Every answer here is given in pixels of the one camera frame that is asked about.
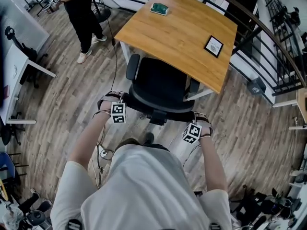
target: green object on table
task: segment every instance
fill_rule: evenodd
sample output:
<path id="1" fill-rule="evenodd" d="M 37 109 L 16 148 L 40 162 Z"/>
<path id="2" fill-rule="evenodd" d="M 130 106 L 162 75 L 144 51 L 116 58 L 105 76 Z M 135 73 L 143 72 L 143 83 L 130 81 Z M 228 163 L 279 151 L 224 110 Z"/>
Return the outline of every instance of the green object on table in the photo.
<path id="1" fill-rule="evenodd" d="M 154 12 L 154 13 L 161 14 L 161 15 L 167 15 L 168 7 L 165 6 L 164 4 L 156 3 L 156 2 L 155 2 L 155 3 L 151 6 L 150 11 L 151 11 L 151 12 Z"/>

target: black framed picture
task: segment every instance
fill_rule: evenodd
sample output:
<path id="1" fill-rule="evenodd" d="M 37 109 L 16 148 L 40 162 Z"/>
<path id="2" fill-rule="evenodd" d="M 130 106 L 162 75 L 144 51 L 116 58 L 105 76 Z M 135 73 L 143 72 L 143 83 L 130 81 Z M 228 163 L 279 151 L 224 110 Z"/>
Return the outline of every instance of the black framed picture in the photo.
<path id="1" fill-rule="evenodd" d="M 212 35 L 210 36 L 208 42 L 206 43 L 206 46 L 204 47 L 205 50 L 207 50 L 210 54 L 214 55 L 217 58 L 219 57 L 222 48 L 223 44 Z"/>

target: wood plank flooring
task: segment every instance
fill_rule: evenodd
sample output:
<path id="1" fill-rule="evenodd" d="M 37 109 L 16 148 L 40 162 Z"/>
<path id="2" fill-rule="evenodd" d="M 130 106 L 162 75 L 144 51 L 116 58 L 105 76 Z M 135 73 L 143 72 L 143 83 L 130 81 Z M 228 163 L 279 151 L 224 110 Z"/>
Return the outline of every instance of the wood plank flooring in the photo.
<path id="1" fill-rule="evenodd" d="M 132 16 L 131 12 L 112 10 L 110 25 L 115 34 Z M 93 46 L 93 53 L 85 63 L 76 59 L 80 43 L 63 7 L 47 15 L 41 13 L 35 19 L 50 33 L 42 53 L 47 52 L 46 68 L 57 74 L 55 79 L 39 74 L 39 89 L 31 83 L 22 87 L 15 111 L 23 117 L 36 119 L 36 125 L 27 125 L 19 134 L 22 145 L 12 140 L 9 152 L 21 152 L 24 168 L 28 173 L 22 178 L 22 196 L 29 196 L 34 187 L 42 196 L 54 200 L 57 186 L 67 157 L 75 140 L 86 127 L 96 111 L 97 100 L 111 88 L 114 74 L 114 89 L 127 91 L 130 82 L 125 78 L 126 62 L 119 43 L 116 44 L 118 68 L 115 72 L 116 56 L 111 45 L 111 36 L 106 22 L 101 23 L 108 40 Z M 294 93 L 279 98 L 285 100 Z M 251 95 L 246 80 L 235 70 L 229 70 L 223 90 L 196 101 L 195 110 L 204 112 L 215 127 L 213 136 L 226 171 L 230 196 L 242 192 L 242 185 L 254 187 L 256 191 L 270 193 L 272 187 L 279 192 L 288 190 L 292 166 L 300 163 L 306 132 L 289 131 L 293 117 L 301 121 L 297 107 L 287 106 L 273 109 L 261 96 Z M 193 146 L 180 141 L 186 124 L 168 121 L 165 126 L 149 124 L 140 113 L 128 109 L 127 123 L 106 125 L 103 146 L 114 149 L 127 138 L 141 139 L 151 131 L 155 142 L 168 147 L 180 161 L 188 157 Z M 93 154 L 94 167 L 96 153 Z M 103 180 L 107 176 L 109 163 L 104 166 Z M 204 189 L 204 169 L 201 150 L 193 152 L 184 167 L 193 189 Z M 94 182 L 92 164 L 89 174 Z"/>

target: bracelet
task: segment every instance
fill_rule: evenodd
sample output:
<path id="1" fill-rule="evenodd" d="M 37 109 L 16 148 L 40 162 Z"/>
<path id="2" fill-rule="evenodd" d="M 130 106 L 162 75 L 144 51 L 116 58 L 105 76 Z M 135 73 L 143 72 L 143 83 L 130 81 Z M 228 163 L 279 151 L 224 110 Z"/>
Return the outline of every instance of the bracelet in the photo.
<path id="1" fill-rule="evenodd" d="M 111 113 L 108 113 L 107 111 L 110 111 L 110 109 L 109 109 L 109 110 L 103 110 L 103 111 L 98 111 L 98 112 L 96 112 L 96 113 L 93 115 L 92 119 L 93 119 L 93 118 L 95 117 L 95 115 L 98 114 L 98 113 L 106 113 L 106 114 L 109 114 L 109 115 L 111 116 Z"/>
<path id="2" fill-rule="evenodd" d="M 211 137 L 211 135 L 210 134 L 205 134 L 205 135 L 201 136 L 199 139 L 204 138 L 204 137 Z"/>

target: chair armrest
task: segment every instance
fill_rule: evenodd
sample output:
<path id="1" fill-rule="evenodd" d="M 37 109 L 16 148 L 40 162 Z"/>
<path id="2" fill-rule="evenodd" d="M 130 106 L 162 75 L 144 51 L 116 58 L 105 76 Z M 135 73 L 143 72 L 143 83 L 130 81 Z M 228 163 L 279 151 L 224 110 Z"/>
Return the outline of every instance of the chair armrest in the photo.
<path id="1" fill-rule="evenodd" d="M 189 92 L 190 93 L 197 93 L 199 87 L 200 87 L 200 82 L 191 78 L 190 86 L 189 86 Z"/>
<path id="2" fill-rule="evenodd" d="M 134 54 L 130 57 L 126 71 L 127 79 L 132 81 L 135 79 L 135 74 L 138 69 L 139 61 L 140 61 L 140 55 Z"/>

